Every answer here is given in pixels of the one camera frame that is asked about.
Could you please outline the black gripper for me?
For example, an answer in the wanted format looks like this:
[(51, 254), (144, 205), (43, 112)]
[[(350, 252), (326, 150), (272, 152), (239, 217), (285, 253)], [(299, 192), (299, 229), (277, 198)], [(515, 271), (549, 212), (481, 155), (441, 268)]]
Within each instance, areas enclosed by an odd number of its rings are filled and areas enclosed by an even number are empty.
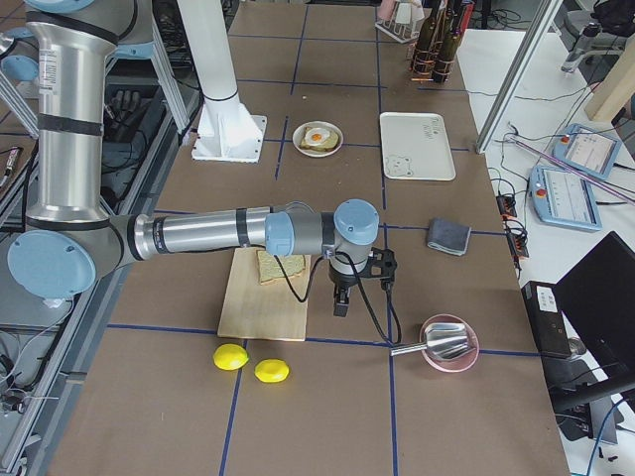
[(328, 276), (333, 282), (333, 315), (344, 316), (350, 306), (351, 289), (363, 288), (361, 272), (363, 269), (357, 264), (343, 264), (340, 261), (330, 261)]

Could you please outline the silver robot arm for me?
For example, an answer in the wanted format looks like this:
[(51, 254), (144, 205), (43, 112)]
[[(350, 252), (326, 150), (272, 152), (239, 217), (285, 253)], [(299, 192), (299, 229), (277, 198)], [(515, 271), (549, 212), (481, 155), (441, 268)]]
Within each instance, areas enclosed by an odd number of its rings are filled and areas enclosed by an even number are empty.
[(293, 202), (159, 218), (108, 214), (100, 203), (106, 61), (120, 47), (153, 45), (152, 6), (30, 1), (26, 21), (39, 44), (38, 197), (7, 261), (29, 293), (67, 299), (156, 255), (259, 247), (276, 257), (328, 260), (334, 312), (342, 316), (350, 289), (378, 276), (379, 216), (362, 199), (321, 213)]

